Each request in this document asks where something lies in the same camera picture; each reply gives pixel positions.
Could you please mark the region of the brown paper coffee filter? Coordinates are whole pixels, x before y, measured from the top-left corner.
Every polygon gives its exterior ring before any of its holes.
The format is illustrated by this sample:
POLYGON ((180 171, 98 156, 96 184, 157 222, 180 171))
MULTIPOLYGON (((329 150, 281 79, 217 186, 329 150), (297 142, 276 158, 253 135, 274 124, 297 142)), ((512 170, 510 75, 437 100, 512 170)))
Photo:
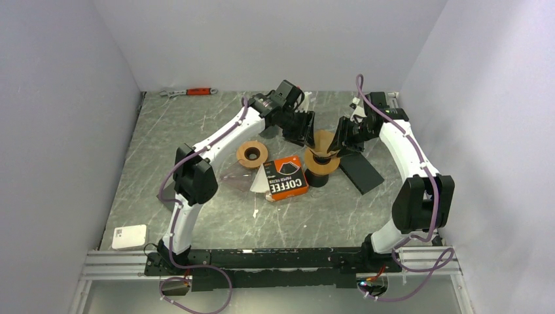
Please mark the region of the brown paper coffee filter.
POLYGON ((338 154, 338 150, 328 151, 332 144, 334 134, 327 130, 317 130, 314 132, 315 146, 311 148, 314 156, 319 158, 332 158, 338 154))

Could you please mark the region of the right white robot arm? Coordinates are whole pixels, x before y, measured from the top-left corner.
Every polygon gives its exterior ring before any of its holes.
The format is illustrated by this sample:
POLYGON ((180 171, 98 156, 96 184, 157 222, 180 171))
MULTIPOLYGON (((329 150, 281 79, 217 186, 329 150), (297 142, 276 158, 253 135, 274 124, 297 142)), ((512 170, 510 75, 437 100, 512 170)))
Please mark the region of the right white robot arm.
POLYGON ((368 271, 385 264, 385 253, 410 239, 428 242, 433 232, 445 227, 455 183, 432 165, 412 133, 408 116, 391 108, 383 92, 355 97, 352 115, 339 119, 328 151, 340 159, 340 168, 361 192, 377 186, 382 179, 363 156, 364 144, 379 139, 393 157, 403 185, 395 198, 389 220, 369 237, 371 247, 360 257, 368 271))

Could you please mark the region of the blue ribbed glass dripper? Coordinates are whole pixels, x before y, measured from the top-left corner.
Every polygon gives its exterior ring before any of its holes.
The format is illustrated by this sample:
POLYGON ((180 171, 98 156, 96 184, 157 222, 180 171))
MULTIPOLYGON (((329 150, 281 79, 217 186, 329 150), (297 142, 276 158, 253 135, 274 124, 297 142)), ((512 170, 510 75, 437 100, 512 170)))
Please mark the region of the blue ribbed glass dripper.
POLYGON ((313 161, 319 165, 329 164, 331 160, 332 160, 331 156, 322 157, 322 156, 313 155, 313 161))

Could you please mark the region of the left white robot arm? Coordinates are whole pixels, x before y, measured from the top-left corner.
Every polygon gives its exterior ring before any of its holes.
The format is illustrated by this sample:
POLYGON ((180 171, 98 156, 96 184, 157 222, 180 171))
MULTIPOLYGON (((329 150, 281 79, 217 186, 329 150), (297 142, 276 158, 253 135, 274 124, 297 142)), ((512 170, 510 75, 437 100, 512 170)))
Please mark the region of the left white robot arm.
POLYGON ((242 97, 241 109, 229 122, 192 146, 178 148, 175 165, 162 181, 174 183, 171 198, 160 196, 160 201, 174 204, 171 223, 162 238, 168 252, 162 266, 173 275, 183 273, 188 266, 184 253, 192 245, 192 232, 203 204, 217 192, 215 176, 224 160, 236 152, 240 145, 272 126, 282 130, 283 138, 301 147, 315 146, 313 111, 302 109, 305 93, 288 80, 267 94, 242 97))

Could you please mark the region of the clear plastic filter bag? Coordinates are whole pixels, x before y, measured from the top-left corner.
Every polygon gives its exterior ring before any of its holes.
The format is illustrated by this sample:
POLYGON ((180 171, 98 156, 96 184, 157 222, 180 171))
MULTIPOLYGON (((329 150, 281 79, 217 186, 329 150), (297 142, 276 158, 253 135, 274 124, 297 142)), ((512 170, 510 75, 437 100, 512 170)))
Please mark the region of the clear plastic filter bag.
POLYGON ((242 192, 248 192, 256 176, 253 169, 237 168, 224 172, 221 181, 229 187, 242 192))

